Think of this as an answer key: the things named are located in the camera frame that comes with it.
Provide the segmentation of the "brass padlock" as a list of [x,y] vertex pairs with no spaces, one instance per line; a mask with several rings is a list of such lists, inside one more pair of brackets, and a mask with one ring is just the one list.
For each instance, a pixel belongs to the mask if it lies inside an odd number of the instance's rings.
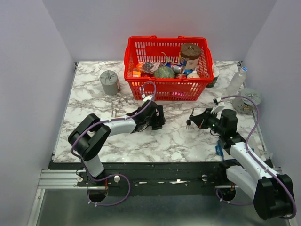
[[112,110],[111,117],[116,118],[118,111],[116,109]]

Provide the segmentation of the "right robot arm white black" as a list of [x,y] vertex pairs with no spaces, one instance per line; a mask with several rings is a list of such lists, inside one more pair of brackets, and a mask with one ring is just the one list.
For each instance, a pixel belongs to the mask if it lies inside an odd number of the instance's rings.
[[223,185],[230,181],[238,185],[253,201],[258,216],[263,219],[292,219],[297,207],[291,178],[280,175],[262,161],[237,132],[235,111],[224,109],[221,116],[207,108],[202,114],[189,116],[200,129],[211,129],[218,134],[222,148],[238,161],[238,165],[217,171],[217,181]]

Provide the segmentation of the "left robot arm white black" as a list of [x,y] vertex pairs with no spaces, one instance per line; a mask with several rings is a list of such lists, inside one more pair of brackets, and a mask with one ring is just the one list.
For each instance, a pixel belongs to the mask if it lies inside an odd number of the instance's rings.
[[141,132],[147,127],[162,129],[165,122],[163,106],[147,100],[136,111],[119,118],[101,120],[94,113],[89,114],[69,135],[68,142],[71,153],[78,153],[87,168],[89,182],[99,186],[104,182],[104,166],[98,153],[108,137]]

